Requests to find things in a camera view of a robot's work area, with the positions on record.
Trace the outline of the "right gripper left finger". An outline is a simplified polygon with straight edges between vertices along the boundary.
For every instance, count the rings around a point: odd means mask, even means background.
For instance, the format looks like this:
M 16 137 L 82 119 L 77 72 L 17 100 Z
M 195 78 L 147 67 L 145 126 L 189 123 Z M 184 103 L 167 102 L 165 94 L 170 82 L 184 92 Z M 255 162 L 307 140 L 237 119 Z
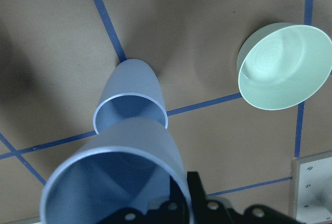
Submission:
M 178 183 L 170 176 L 170 201 L 176 204 L 187 206 L 186 198 Z

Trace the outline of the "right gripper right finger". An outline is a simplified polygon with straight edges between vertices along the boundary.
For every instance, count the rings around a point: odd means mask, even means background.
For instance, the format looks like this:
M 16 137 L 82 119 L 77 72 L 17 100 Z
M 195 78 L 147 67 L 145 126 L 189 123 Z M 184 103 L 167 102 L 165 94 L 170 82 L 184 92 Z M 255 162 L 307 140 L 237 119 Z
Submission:
M 187 184 L 193 206 L 204 206 L 206 203 L 206 193 L 198 172 L 187 172 Z

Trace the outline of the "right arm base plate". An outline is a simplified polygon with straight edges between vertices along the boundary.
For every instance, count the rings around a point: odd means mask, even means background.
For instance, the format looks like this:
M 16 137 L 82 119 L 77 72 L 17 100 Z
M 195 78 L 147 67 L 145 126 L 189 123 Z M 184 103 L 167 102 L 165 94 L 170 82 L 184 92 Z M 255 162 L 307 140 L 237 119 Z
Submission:
M 300 223 L 331 223 L 331 151 L 292 161 L 289 214 Z

